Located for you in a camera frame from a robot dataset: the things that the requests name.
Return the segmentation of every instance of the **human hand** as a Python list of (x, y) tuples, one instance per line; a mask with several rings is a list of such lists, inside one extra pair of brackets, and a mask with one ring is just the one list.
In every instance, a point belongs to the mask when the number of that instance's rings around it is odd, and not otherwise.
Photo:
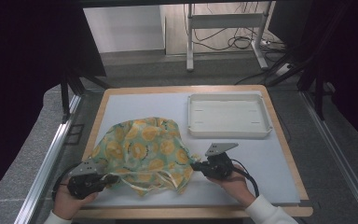
[(71, 195), (67, 184), (69, 178), (66, 179), (57, 189), (57, 194), (55, 197), (53, 213), (60, 218), (71, 220), (77, 211), (86, 203), (90, 203), (95, 200), (98, 193), (92, 193), (83, 200), (79, 200)]
[[(243, 170), (243, 168), (237, 164), (234, 166)], [(207, 179), (222, 187), (231, 197), (245, 207), (248, 207), (255, 201), (255, 196), (249, 191), (246, 184), (246, 178), (243, 175), (232, 172), (231, 176), (224, 180), (213, 179), (210, 177), (207, 177)]]

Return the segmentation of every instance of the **metal frame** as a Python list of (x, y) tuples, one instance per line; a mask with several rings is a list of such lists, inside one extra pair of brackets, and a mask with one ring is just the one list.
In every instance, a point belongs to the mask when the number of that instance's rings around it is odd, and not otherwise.
[(226, 15), (193, 15), (193, 7), (188, 4), (187, 12), (187, 71), (194, 70), (194, 51), (193, 51), (193, 29), (213, 29), (213, 28), (238, 28), (238, 27), (258, 27), (258, 34), (251, 45), (261, 69), (268, 69), (266, 60), (260, 50), (261, 37), (266, 28), (271, 1), (268, 1), (267, 8), (263, 13), (254, 14), (226, 14)]
[(313, 101), (310, 98), (308, 93), (303, 91), (300, 92), (300, 96), (304, 100), (307, 109), (310, 112), (311, 117), (313, 118), (319, 132), (321, 133), (325, 143), (327, 144), (330, 152), (336, 161), (336, 164), (347, 181), (348, 186), (350, 187), (355, 199), (358, 202), (358, 177), (356, 173), (352, 170), (351, 165), (348, 163), (344, 153), (339, 147), (336, 139), (331, 134), (326, 123), (318, 116), (317, 112), (313, 109)]
[[(80, 103), (81, 96), (74, 96), (70, 104), (70, 113), (75, 114), (77, 107)], [(58, 154), (62, 148), (64, 143), (65, 136), (69, 131), (69, 127), (73, 122), (74, 116), (70, 116), (66, 123), (63, 123), (58, 128), (56, 135), (48, 149), (48, 153), (43, 160), (42, 165), (36, 175), (33, 185), (31, 186), (30, 191), (28, 192), (27, 197), (25, 198), (24, 203), (22, 204), (21, 210), (17, 215), (16, 221), (14, 223), (29, 223), (30, 219), (32, 218), (32, 214), (36, 208), (37, 202), (40, 198), (43, 188), (48, 181), (48, 176), (51, 173), (51, 168), (53, 167)]]

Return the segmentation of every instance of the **white sleeve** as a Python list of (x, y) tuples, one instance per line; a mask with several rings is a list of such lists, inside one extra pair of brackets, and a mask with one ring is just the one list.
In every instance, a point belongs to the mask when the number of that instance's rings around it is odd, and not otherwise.
[(62, 219), (57, 217), (52, 211), (50, 211), (50, 215), (48, 219), (46, 219), (45, 224), (71, 224), (72, 220)]
[(297, 223), (287, 215), (281, 207), (275, 207), (269, 203), (263, 195), (245, 209), (255, 224), (292, 224)]

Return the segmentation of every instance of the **black curtain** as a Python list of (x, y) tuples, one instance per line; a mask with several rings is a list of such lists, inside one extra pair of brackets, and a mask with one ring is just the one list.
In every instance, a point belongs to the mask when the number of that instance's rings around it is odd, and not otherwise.
[(74, 70), (105, 76), (81, 7), (0, 1), (0, 180), (32, 130), (45, 92)]

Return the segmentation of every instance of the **white wall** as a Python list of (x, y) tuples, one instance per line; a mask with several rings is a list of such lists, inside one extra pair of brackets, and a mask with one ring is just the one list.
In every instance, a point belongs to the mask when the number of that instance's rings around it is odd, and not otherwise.
[(159, 6), (84, 9), (100, 53), (164, 49)]

